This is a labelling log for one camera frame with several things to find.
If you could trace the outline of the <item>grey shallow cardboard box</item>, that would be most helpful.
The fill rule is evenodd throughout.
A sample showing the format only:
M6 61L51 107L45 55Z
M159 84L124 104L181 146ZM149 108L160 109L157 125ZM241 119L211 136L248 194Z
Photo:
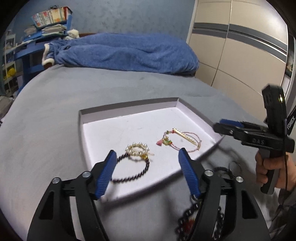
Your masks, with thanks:
M178 151L185 148L193 160L212 151L222 140L212 122L178 97L148 99L82 109L78 113L81 152L88 169L104 161L110 150L120 161L101 200L134 197L180 173ZM201 141L201 147L172 132L176 128Z

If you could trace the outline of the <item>blue fleece blanket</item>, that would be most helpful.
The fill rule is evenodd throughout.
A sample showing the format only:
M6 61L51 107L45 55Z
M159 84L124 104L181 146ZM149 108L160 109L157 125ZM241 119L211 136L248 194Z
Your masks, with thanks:
M45 44L42 65L192 75L199 60L183 40L165 34L98 33Z

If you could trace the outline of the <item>gold pearl hair clip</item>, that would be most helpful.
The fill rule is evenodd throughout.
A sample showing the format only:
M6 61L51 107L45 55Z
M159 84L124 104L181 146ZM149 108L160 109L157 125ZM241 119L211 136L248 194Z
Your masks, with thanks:
M173 128L172 132L178 134L179 136L183 137L184 139L188 140L190 143L194 144L197 146L197 149L199 150L201 147L201 141L195 140L193 137L185 134L184 132L181 132L180 130Z

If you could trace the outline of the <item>grey bag on floor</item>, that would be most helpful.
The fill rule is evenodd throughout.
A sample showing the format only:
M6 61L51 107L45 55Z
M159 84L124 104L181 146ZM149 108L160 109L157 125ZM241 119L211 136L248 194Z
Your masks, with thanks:
M14 99L11 97L0 96L0 120L3 122L4 117L10 110Z

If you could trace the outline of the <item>beige sliding wardrobe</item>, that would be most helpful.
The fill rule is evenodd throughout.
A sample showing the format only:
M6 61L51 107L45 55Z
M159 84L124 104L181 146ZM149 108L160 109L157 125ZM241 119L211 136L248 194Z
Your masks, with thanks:
M187 43L199 59L196 78L265 119L262 89L281 85L288 29L267 1L196 1Z

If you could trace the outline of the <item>row of books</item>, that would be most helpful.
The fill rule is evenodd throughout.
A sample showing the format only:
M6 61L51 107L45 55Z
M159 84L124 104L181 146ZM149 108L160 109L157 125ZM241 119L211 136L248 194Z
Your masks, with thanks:
M67 22L72 10L68 6L53 6L48 10L34 14L31 19L36 28Z

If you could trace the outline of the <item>blue desk shelf unit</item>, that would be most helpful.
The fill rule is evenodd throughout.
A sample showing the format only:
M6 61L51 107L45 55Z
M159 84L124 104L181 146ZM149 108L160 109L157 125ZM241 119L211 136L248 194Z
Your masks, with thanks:
M42 33L36 33L36 35L38 36L37 38L31 39L30 42L19 47L14 54L14 59L22 60L23 64L23 83L21 87L18 88L18 92L21 92L30 80L44 71L45 68L42 65L42 56L45 44L66 36L65 33L48 36L43 36Z

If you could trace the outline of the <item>white shelf rack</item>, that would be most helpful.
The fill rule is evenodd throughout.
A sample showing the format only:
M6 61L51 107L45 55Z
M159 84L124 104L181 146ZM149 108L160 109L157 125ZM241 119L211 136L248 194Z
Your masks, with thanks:
M11 95L16 88L16 84L13 81L16 76L15 46L16 35L11 30L7 30L4 34L2 63L3 83L6 95Z

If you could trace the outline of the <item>stack of papers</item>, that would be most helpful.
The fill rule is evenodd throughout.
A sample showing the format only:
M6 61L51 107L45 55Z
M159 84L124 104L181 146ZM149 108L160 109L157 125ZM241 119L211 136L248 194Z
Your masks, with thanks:
M66 26L61 24L56 24L53 26L45 27L41 30L43 35L49 35L49 34L62 34L67 30Z

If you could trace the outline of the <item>white plush toy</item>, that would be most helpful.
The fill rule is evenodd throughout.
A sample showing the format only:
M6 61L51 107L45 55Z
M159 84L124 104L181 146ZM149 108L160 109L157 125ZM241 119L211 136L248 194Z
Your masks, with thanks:
M78 39L78 38L80 38L79 31L76 29L67 31L66 36L64 37L65 40L72 40L72 39Z

